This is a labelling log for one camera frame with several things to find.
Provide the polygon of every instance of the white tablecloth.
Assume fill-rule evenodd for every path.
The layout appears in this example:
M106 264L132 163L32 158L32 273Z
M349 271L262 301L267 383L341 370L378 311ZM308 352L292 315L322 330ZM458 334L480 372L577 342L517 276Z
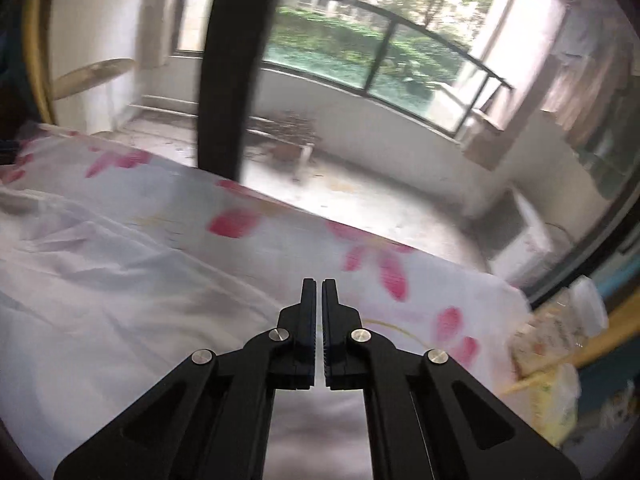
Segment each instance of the white tablecloth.
M529 309L494 276L92 137L30 142L2 180L0 418L46 479L192 351L272 328L303 278L335 278L399 348L444 348L494 392L514 380ZM322 371L276 394L266 479L370 478L362 395Z

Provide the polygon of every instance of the metal rivet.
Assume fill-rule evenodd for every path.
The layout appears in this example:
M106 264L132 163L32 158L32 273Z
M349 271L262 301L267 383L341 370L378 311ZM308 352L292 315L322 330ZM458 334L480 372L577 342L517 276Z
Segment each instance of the metal rivet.
M203 348L202 350L196 350L193 354L191 354L191 360L197 365L205 365L212 359L213 354L206 348Z
M289 331L286 328L274 328L269 332L269 339L272 341L286 341L289 339Z
M427 352L427 357L429 361L436 365L443 365L449 359L449 355L439 348L432 348Z
M353 339L357 343L366 343L369 339L371 339L371 332L363 328L357 328L356 330L351 332L351 339Z

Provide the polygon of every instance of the green bush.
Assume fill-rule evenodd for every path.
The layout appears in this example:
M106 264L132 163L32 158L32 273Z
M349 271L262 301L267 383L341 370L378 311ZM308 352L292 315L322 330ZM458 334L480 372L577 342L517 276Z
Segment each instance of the green bush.
M383 35L384 27L378 29L311 10L279 7L270 46L325 54L349 66L368 68ZM409 93L426 98L435 82L454 81L463 61L441 43L400 25L379 74L399 79ZM379 79L381 83L388 81L388 77Z

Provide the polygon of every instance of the wrinkled fabric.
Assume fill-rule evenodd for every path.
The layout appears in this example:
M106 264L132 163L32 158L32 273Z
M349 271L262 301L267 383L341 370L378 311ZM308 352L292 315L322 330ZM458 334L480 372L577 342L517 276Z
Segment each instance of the wrinkled fabric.
M46 479L194 350L272 328L303 278L335 278L398 348L437 342L494 392L514 380L506 339L529 309L494 276L112 142L20 156L0 189L0 418ZM371 478L362 394L322 372L277 392L266 479Z

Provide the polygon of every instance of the transparent jar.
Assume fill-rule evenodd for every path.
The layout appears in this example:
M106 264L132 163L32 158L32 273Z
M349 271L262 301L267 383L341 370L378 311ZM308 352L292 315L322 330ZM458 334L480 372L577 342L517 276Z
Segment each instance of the transparent jar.
M594 283L581 276L537 309L509 341L520 377L558 364L608 326Z

